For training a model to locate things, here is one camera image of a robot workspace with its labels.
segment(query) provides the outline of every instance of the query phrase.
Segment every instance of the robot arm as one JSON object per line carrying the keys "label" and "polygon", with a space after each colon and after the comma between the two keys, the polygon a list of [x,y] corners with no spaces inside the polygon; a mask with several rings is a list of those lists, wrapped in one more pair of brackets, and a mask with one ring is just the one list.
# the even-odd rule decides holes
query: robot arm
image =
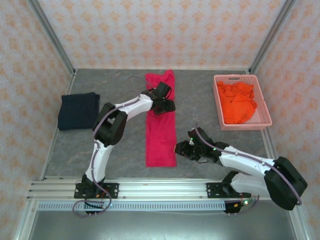
{"label": "robot arm", "polygon": [[94,180],[100,186],[103,184],[110,153],[121,140],[129,119],[149,110],[153,110],[155,115],[176,110],[174,101],[166,98],[170,91],[170,86],[160,82],[156,88],[145,90],[127,102],[115,105],[108,102],[103,106],[93,127],[95,144],[90,165],[77,188],[80,196],[88,199],[99,194],[100,189]]}
{"label": "robot arm", "polygon": [[189,141],[182,141],[176,145],[174,151],[177,154],[193,161],[199,161],[204,157],[209,162],[246,173],[233,171],[225,177],[222,184],[227,195],[232,190],[237,193],[270,197],[281,208],[292,210],[299,199],[297,195],[300,197],[308,186],[295,167],[284,157],[258,157],[239,151],[227,143],[213,142],[200,127],[192,129],[188,135]]}

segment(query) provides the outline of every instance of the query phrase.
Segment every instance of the navy blue cloth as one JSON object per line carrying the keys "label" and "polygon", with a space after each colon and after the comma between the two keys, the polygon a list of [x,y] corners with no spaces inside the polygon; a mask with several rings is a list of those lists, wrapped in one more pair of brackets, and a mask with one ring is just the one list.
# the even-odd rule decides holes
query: navy blue cloth
{"label": "navy blue cloth", "polygon": [[59,130],[92,129],[99,114],[100,95],[94,92],[63,95],[58,115]]}

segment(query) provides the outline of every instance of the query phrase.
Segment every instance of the metal bar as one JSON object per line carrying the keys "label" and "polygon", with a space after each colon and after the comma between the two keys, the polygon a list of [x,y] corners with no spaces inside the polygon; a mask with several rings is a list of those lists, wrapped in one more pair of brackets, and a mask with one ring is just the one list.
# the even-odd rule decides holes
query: metal bar
{"label": "metal bar", "polygon": [[60,43],[57,35],[54,32],[48,18],[46,17],[44,11],[42,10],[38,0],[28,0],[31,8],[34,10],[35,15],[38,17],[41,25],[43,26],[45,32],[47,33],[49,39],[57,50],[61,60],[63,61],[66,69],[70,72],[70,74],[74,73],[75,68],[73,67],[68,55],[66,54],[62,44]]}
{"label": "metal bar", "polygon": [[259,64],[261,63],[262,59],[264,58],[264,56],[266,55],[266,53],[268,52],[269,47],[271,46],[273,40],[275,39],[277,33],[279,32],[282,24],[284,23],[284,21],[286,20],[287,16],[289,15],[292,7],[294,6],[295,2],[297,0],[287,0],[278,17],[276,18],[273,26],[271,27],[266,39],[264,40],[257,56],[255,57],[252,66],[250,68],[250,72],[252,74],[254,74],[256,72],[256,70],[259,67]]}
{"label": "metal bar", "polygon": [[[77,201],[40,201],[38,211],[72,211]],[[108,200],[103,201],[103,207],[108,204]],[[96,209],[85,205],[83,202],[75,206],[76,211]],[[224,201],[113,201],[108,211],[223,211],[226,210]]]}
{"label": "metal bar", "polygon": [[[79,179],[45,179],[34,181],[27,200],[74,201],[75,183]],[[105,183],[119,183],[118,198],[114,201],[206,201],[206,183],[213,179],[114,178]],[[223,201],[226,198],[215,198]]]}
{"label": "metal bar", "polygon": [[32,201],[30,203],[26,203],[25,208],[27,209],[26,215],[22,216],[23,224],[20,228],[18,228],[15,240],[27,240],[30,237],[30,233],[32,230],[32,226],[34,224],[37,209],[38,209],[39,202],[38,201]]}
{"label": "metal bar", "polygon": [[[277,159],[279,155],[277,154],[277,151],[274,147],[269,127],[262,130],[261,133],[268,157]],[[289,211],[294,233],[296,235],[296,238],[299,240],[315,239],[314,236],[312,236],[312,232],[310,231],[306,218],[306,213],[307,210],[303,205],[296,206],[292,211]]]}
{"label": "metal bar", "polygon": [[45,176],[46,176],[46,172],[47,172],[47,169],[48,169],[48,166],[49,166],[49,160],[51,159],[51,156],[52,156],[52,153],[53,153],[53,150],[54,150],[54,146],[55,146],[55,143],[56,143],[56,140],[57,140],[57,137],[58,137],[58,132],[59,132],[59,129],[56,128],[55,129],[55,132],[54,132],[54,135],[53,135],[53,138],[52,138],[52,141],[51,141],[51,147],[50,147],[50,150],[48,152],[48,155],[45,159],[45,162],[43,164],[43,168],[42,168],[42,171],[41,171],[41,174],[40,174],[40,181],[44,180],[45,179]]}
{"label": "metal bar", "polygon": [[74,85],[77,72],[78,72],[78,69],[75,69],[75,70],[74,70],[74,73],[72,74],[71,81],[70,81],[69,86],[68,86],[68,89],[67,89],[67,91],[66,91],[66,95],[70,95],[70,94],[71,94],[71,90],[72,90],[72,87],[73,87],[73,85]]}

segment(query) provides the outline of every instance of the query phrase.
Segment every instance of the wall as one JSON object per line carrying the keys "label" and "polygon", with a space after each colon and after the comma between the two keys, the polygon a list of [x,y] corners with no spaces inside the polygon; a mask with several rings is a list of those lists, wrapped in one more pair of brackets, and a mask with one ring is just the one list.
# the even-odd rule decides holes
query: wall
{"label": "wall", "polygon": [[285,0],[40,0],[75,68],[249,68]]}
{"label": "wall", "polygon": [[0,238],[39,179],[70,75],[26,0],[0,1]]}
{"label": "wall", "polygon": [[302,200],[315,236],[320,236],[319,13],[318,0],[297,1],[257,72],[276,150],[309,184]]}

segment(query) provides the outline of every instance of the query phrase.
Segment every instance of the plastic laundry basket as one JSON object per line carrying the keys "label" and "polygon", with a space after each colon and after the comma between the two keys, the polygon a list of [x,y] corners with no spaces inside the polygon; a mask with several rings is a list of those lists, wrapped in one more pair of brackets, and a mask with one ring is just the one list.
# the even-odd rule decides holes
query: plastic laundry basket
{"label": "plastic laundry basket", "polygon": [[[243,82],[253,85],[254,101],[257,108],[252,118],[242,124],[226,124],[222,112],[221,102],[217,82],[222,81],[224,84],[234,84]],[[242,130],[263,130],[264,128],[272,125],[272,120],[262,95],[260,85],[255,75],[215,75],[213,78],[213,93],[215,104],[218,112],[220,128],[223,131],[242,131]]]}

